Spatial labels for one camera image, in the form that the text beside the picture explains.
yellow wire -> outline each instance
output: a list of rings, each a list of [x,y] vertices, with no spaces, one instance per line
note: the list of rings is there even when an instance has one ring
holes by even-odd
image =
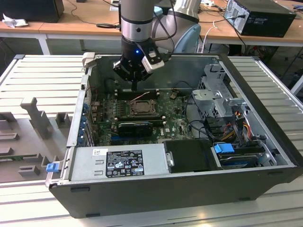
[[[232,131],[232,132],[229,133],[227,136],[223,137],[221,140],[226,140],[227,138],[229,138],[229,137],[232,136],[233,134],[235,134],[235,131]]]
[[[248,126],[247,126],[247,125],[245,125],[245,124],[244,124],[243,126],[244,126],[244,127],[246,128],[246,130],[247,130],[247,137],[248,137],[249,132],[250,132],[250,131],[249,131],[249,129],[248,129]]]

wooden desk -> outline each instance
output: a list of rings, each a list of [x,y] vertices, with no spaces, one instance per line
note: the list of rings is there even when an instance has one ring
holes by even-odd
[[[76,0],[69,0],[78,8],[73,12],[81,20],[91,23],[114,24],[119,22],[119,14],[116,11],[109,11],[110,5],[101,0],[88,0],[85,3],[77,3]],[[45,34],[77,34],[77,35],[118,35],[117,29],[106,29],[96,27],[94,24],[81,22],[71,14],[75,7],[67,0],[63,0],[64,13],[58,23],[44,23],[39,29]]]
[[[223,0],[216,0],[217,5],[225,7],[226,3]],[[279,4],[293,8],[293,4],[299,4],[294,1],[278,0]],[[199,14],[200,21],[211,21],[223,19],[218,17],[216,12],[202,12]],[[212,23],[200,23],[201,36],[204,37],[209,28],[213,26]],[[212,29],[207,35],[208,43],[216,44],[241,44],[233,27],[227,22],[222,21],[215,24],[219,29]],[[259,36],[241,36],[245,44],[248,45],[271,45],[271,46],[303,46],[303,19],[295,19],[289,27],[286,35],[283,38],[275,37],[259,37]]]
[[[77,3],[76,0],[69,0],[78,8],[74,10],[84,21],[91,23],[114,24],[119,21],[118,12],[109,11],[109,5],[102,0],[88,0],[85,3]],[[225,7],[223,0],[215,0],[216,4]],[[51,54],[47,39],[78,39],[78,40],[120,40],[121,33],[117,29],[98,28],[94,24],[81,22],[77,17],[72,16],[71,11],[75,7],[63,0],[64,14],[58,23],[29,22],[30,26],[22,28],[9,28],[0,23],[0,37],[23,37],[36,38],[40,42],[43,54]],[[293,8],[293,1],[278,0],[278,3]],[[199,14],[201,21],[214,21],[222,19],[216,12],[202,12]],[[201,36],[204,37],[212,23],[200,23]],[[212,29],[207,37],[208,43],[214,44],[242,44],[236,35],[233,27],[227,22],[218,22],[219,29]],[[247,45],[269,45],[269,46],[303,46],[303,19],[295,19],[284,38],[242,36]]]

motherboard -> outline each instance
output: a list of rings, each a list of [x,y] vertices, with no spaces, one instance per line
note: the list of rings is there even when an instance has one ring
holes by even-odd
[[[102,95],[92,105],[95,144],[153,144],[193,139],[184,117],[188,96],[171,90]]]

warning label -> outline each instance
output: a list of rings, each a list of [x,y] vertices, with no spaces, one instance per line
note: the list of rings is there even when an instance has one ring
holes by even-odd
[[[107,177],[140,175],[144,175],[142,150],[107,152]]]

white cable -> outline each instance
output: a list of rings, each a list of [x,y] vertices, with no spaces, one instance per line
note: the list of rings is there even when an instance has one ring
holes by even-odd
[[[210,30],[212,30],[213,28],[217,28],[217,29],[218,29],[218,27],[213,26],[213,27],[211,27],[211,28],[210,28],[210,29],[207,31],[207,33],[206,33],[206,35],[205,35],[205,37],[204,37],[204,41],[203,41],[203,45],[202,45],[202,51],[201,51],[201,53],[203,53],[203,52],[204,52],[206,37],[207,37],[208,33],[210,32]]]
[[[229,20],[229,19],[235,19],[235,17],[229,17],[229,18],[226,18],[225,20]],[[204,41],[203,41],[203,45],[202,45],[202,51],[201,51],[201,53],[204,52],[205,41],[206,41],[206,37],[207,37],[208,33],[209,33],[210,30],[212,30],[213,28],[219,29],[219,28],[215,25],[215,23],[216,23],[216,22],[221,22],[221,21],[222,21],[222,20],[214,20],[214,21],[213,21],[213,26],[212,26],[212,27],[207,31],[207,33],[205,34]]]
[[[141,98],[143,95],[140,95],[140,96],[138,96],[137,98],[134,98],[133,100],[131,100],[131,102],[134,101],[134,100],[136,100],[136,99],[138,99],[138,98]]]

